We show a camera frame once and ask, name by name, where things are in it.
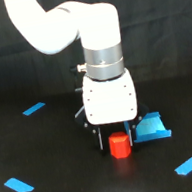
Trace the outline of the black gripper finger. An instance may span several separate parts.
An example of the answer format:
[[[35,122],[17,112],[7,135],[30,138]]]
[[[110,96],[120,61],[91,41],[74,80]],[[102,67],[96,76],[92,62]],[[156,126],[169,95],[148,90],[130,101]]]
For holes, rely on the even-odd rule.
[[[136,138],[136,126],[134,124],[132,125],[128,125],[129,129],[128,129],[128,133],[129,133],[129,139],[130,139],[130,145],[131,145],[131,149],[134,151],[136,150],[136,144],[135,144],[135,140]]]
[[[103,155],[104,154],[104,147],[103,147],[103,141],[102,141],[102,135],[99,127],[95,129],[95,134],[96,136],[96,141],[97,141],[97,147],[100,151],[100,153]]]

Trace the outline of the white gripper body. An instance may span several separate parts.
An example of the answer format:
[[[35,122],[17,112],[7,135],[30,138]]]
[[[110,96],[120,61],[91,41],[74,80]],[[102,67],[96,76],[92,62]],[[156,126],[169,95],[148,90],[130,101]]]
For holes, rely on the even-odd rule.
[[[83,106],[75,114],[76,122],[93,129],[131,121],[138,124],[149,109],[137,101],[136,90],[128,69],[110,81],[94,81],[84,76],[82,85]]]

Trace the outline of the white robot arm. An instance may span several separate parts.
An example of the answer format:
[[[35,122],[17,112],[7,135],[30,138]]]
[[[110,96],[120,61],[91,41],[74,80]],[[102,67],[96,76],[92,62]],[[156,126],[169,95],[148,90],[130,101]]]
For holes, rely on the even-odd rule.
[[[82,72],[83,106],[75,119],[103,147],[102,125],[127,122],[128,145],[148,108],[137,102],[133,79],[124,66],[117,8],[108,3],[67,1],[49,11],[36,0],[4,0],[10,21],[40,53],[57,54],[81,41],[85,63]]]

